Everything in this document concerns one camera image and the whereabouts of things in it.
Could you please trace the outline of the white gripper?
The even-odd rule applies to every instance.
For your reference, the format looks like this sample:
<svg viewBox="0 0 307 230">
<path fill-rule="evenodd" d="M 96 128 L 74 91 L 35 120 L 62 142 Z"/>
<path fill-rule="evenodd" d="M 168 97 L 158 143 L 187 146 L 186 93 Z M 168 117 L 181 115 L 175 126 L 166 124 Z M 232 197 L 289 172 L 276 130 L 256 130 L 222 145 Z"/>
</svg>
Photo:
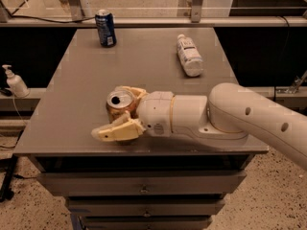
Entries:
<svg viewBox="0 0 307 230">
<path fill-rule="evenodd" d="M 131 92 L 137 101 L 144 97 L 137 107 L 138 119 L 132 119 L 125 111 L 111 124 L 94 128 L 91 131 L 93 138 L 103 142 L 128 141 L 138 138 L 145 131 L 152 137 L 171 135 L 172 92 L 154 91 L 148 94 L 143 88 L 124 85 L 117 86 L 116 90 Z"/>
</svg>

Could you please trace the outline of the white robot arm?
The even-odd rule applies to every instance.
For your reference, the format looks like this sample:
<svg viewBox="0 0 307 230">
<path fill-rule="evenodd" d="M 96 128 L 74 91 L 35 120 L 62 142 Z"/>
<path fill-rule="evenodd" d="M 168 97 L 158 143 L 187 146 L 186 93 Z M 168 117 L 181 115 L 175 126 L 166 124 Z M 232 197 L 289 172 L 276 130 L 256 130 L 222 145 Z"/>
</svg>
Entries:
<svg viewBox="0 0 307 230">
<path fill-rule="evenodd" d="M 307 169 L 307 117 L 235 83 L 220 83 L 207 96 L 118 86 L 106 110 L 109 123 L 91 131 L 103 142 L 179 135 L 216 148 L 252 135 Z"/>
</svg>

